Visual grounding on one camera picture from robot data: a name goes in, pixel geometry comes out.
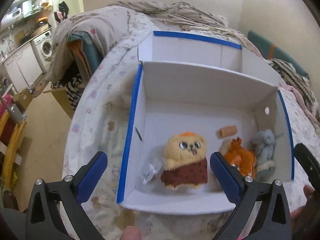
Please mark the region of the person's thumb at bottom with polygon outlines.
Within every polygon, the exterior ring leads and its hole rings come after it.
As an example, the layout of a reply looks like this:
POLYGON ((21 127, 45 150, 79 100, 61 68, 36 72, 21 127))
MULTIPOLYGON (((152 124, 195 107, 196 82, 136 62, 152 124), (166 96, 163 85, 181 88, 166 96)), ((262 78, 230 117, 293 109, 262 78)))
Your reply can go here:
POLYGON ((127 226, 121 234, 120 240, 142 240, 142 234, 139 228, 127 226))

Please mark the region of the person's right hand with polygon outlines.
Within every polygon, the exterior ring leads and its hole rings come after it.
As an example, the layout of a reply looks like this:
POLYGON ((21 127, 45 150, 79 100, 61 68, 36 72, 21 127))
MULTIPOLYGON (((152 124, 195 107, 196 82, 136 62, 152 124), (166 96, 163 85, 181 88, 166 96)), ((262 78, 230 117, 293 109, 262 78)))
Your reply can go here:
MULTIPOLYGON (((307 199, 309 199, 313 196, 314 191, 315 191, 314 188, 311 187, 310 185, 305 185, 303 187, 303 192, 304 192, 304 195, 307 199)), ((302 213, 304 207, 305 206, 301 206, 290 213, 291 221, 294 221, 299 217, 299 215, 302 213)))

